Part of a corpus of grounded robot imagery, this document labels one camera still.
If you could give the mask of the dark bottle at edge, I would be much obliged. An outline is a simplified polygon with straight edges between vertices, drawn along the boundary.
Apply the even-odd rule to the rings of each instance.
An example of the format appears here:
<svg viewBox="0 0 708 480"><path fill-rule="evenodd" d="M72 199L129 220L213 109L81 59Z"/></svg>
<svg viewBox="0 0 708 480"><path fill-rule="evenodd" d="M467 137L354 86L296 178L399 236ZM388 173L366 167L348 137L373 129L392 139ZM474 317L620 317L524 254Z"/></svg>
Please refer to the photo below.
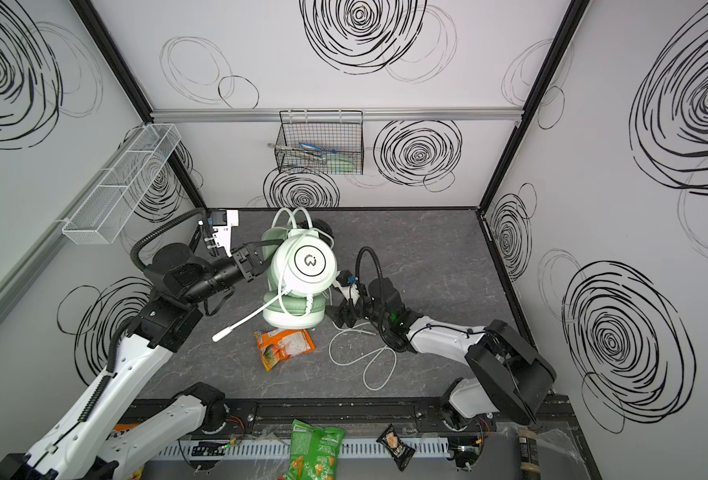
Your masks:
<svg viewBox="0 0 708 480"><path fill-rule="evenodd" d="M541 468L539 461L539 451L537 435L525 428L517 431L519 458L520 458L520 478L522 480L540 480Z"/></svg>

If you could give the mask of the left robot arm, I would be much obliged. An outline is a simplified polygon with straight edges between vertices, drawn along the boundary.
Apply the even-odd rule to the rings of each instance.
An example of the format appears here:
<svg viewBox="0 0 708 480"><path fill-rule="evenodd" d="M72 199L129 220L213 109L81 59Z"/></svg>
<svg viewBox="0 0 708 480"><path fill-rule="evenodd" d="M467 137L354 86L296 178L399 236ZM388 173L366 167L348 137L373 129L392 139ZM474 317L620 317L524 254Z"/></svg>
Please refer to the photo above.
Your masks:
<svg viewBox="0 0 708 480"><path fill-rule="evenodd" d="M214 261L186 243L168 244L151 263L143 261L140 253L149 243L192 218ZM274 225L261 240L228 251L219 243L220 228L198 208L137 241L130 257L152 283L148 302L111 334L105 367L61 420L27 452L0 462L0 479L128 479L171 442L202 427L219 432L225 426L224 393L199 382L128 433L112 434L141 389L203 319L201 305L218 294L230 297L239 282L267 272L287 238L286 227Z"/></svg>

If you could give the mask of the mint green headphones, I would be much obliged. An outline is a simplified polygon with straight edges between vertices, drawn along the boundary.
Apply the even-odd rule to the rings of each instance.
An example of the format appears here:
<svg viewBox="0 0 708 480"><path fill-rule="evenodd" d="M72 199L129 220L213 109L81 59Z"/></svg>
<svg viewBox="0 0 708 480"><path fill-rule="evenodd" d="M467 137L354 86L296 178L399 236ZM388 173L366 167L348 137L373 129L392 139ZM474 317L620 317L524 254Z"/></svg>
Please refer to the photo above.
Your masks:
<svg viewBox="0 0 708 480"><path fill-rule="evenodd" d="M278 210L271 228L263 235L263 240L284 240L274 255L265 255L268 293L261 306L214 334L214 342L224 340L257 316L274 329L309 330L323 322L332 284L340 270L335 241L330 247L315 229L306 228L306 222L313 219L303 207Z"/></svg>

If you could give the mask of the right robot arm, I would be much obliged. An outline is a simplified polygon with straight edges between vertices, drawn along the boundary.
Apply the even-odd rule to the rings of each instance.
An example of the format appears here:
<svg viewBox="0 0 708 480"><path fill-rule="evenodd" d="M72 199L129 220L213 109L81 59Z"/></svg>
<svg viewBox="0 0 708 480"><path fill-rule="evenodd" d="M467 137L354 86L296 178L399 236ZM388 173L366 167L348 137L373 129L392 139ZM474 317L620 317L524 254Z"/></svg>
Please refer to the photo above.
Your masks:
<svg viewBox="0 0 708 480"><path fill-rule="evenodd" d="M473 376L454 380L441 397L439 412L449 429L461 431L495 414L525 426L537 422L557 374L509 323L462 326L408 308L369 246L358 252L355 270L339 272L333 286L344 297L332 314L337 327L366 322L395 355L430 354L470 368Z"/></svg>

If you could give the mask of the blue item in basket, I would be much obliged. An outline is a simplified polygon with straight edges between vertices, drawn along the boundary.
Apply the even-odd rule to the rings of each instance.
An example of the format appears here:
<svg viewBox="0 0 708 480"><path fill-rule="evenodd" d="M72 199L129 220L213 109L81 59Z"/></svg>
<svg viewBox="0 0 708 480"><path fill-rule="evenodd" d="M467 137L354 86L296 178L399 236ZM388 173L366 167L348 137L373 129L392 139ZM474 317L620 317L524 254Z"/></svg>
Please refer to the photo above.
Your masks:
<svg viewBox="0 0 708 480"><path fill-rule="evenodd" d="M299 146L301 147L301 149L303 151L308 152L308 153L313 153L316 155L324 155L324 154L329 153L329 150L327 150L323 147L319 147L314 144L310 144L310 143L306 143L306 142L300 142Z"/></svg>

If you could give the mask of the black gaming headphones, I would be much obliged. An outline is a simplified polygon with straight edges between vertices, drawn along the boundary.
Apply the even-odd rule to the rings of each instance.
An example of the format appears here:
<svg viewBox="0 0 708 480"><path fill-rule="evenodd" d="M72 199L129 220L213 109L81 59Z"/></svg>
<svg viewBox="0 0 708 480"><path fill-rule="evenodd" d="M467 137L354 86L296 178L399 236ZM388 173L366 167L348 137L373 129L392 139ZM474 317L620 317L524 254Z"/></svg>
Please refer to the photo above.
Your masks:
<svg viewBox="0 0 708 480"><path fill-rule="evenodd" d="M321 240L328 246L334 246L334 233L330 224L322 219L313 219L311 223L306 222L306 228L315 229Z"/></svg>

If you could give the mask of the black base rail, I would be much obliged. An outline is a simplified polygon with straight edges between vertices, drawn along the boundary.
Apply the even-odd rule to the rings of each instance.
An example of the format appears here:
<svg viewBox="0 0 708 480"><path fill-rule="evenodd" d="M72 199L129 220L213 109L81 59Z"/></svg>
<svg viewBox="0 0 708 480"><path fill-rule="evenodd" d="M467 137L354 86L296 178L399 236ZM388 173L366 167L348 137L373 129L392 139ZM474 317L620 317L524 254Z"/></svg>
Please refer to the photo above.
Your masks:
<svg viewBox="0 0 708 480"><path fill-rule="evenodd" d="M450 411L439 397L227 399L228 433L258 435L270 427L284 427L296 419L320 426L387 425L418 433L470 433L493 430L512 420L502 413L483 413L485 419L467 419Z"/></svg>

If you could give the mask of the small dark snack packet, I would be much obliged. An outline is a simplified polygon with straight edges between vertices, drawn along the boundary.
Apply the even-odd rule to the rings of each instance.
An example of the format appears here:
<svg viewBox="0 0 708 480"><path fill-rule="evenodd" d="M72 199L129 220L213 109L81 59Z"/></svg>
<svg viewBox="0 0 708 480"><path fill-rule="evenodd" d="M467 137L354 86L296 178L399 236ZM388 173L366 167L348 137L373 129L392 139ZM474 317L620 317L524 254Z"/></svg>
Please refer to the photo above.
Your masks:
<svg viewBox="0 0 708 480"><path fill-rule="evenodd" d="M386 449L400 472L404 472L406 470L416 453L416 450L412 446L405 443L397 434L393 424L390 424L379 435L376 443Z"/></svg>

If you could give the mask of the green chips bag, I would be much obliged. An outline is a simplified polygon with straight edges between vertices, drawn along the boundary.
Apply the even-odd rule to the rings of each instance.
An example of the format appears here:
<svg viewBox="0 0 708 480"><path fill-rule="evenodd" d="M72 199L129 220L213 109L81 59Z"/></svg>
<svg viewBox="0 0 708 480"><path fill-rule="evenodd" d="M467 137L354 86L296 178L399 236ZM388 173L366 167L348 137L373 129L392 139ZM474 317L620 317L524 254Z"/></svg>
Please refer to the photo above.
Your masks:
<svg viewBox="0 0 708 480"><path fill-rule="evenodd" d="M301 420L292 425L290 463L280 479L334 480L345 431L316 427Z"/></svg>

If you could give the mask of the orange snack packet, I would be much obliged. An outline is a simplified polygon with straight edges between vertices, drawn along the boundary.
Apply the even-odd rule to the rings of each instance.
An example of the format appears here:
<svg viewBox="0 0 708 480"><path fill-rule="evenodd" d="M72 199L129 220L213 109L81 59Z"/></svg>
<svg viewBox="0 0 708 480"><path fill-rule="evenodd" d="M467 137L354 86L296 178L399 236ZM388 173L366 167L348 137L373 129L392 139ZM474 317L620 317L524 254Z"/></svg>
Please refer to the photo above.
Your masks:
<svg viewBox="0 0 708 480"><path fill-rule="evenodd" d="M316 350L307 330L256 331L254 339L266 371L271 371L280 362Z"/></svg>

